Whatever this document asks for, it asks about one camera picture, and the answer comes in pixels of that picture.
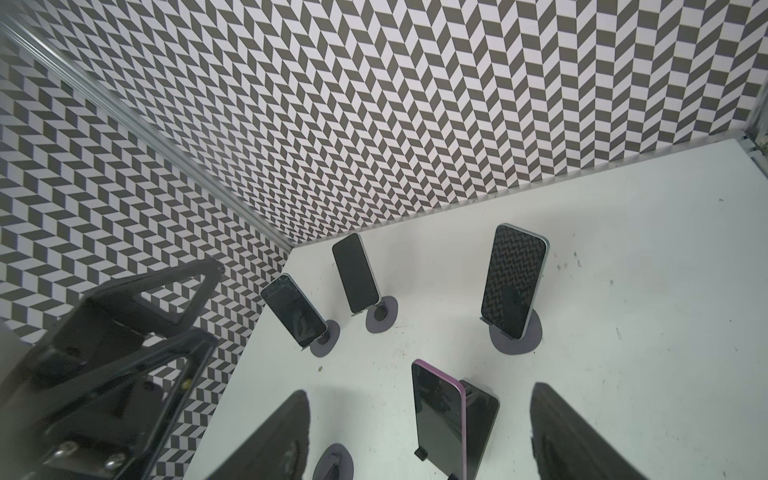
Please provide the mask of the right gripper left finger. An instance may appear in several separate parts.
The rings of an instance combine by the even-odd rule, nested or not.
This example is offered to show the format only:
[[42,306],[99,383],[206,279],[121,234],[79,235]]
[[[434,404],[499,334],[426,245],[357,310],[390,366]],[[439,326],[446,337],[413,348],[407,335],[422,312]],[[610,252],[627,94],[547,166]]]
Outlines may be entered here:
[[292,393],[209,479],[301,479],[309,453],[310,406]]

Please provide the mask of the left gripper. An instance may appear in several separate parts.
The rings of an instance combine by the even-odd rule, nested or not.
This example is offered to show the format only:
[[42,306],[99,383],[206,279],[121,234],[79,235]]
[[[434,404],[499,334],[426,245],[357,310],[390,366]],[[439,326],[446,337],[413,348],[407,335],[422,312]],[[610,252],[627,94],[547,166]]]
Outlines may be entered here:
[[223,275],[196,260],[110,280],[1,381],[5,479],[147,479],[217,348],[195,322]]

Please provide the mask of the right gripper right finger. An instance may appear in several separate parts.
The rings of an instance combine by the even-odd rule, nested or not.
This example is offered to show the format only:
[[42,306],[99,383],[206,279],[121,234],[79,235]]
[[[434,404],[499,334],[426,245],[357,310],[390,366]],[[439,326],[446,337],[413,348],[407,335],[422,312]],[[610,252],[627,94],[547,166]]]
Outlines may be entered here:
[[542,479],[642,479],[550,385],[534,385],[532,450]]

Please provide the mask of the purple edged phone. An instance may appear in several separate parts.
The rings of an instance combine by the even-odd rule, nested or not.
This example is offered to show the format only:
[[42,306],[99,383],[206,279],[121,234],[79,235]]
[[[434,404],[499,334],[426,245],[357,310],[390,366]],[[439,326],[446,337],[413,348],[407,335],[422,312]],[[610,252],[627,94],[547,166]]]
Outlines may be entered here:
[[467,391],[457,379],[422,359],[411,365],[417,448],[449,479],[466,479]]

